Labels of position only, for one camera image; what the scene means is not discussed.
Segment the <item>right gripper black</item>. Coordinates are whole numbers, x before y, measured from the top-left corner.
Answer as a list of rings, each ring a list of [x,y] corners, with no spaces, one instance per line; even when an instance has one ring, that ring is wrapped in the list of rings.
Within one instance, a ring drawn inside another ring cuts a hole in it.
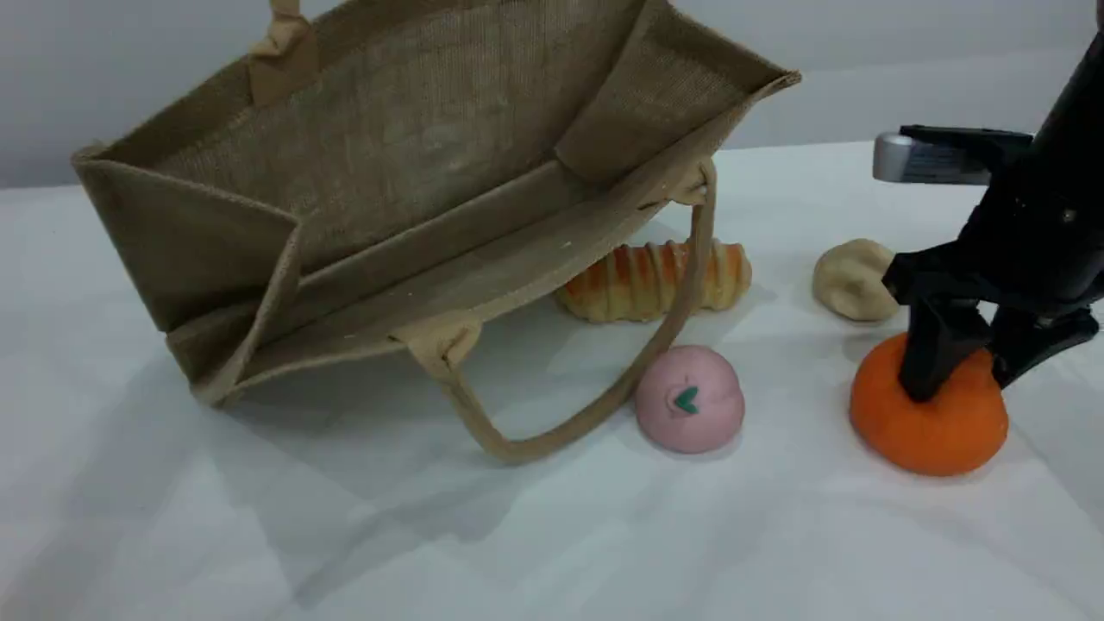
[[[898,378],[912,401],[932,400],[990,339],[1005,389],[1096,338],[1100,324],[1082,307],[1101,298],[1100,150],[887,147],[883,179],[987,185],[953,241],[900,253],[887,271],[888,290],[910,305]],[[978,299],[1012,307],[996,310],[992,338]]]

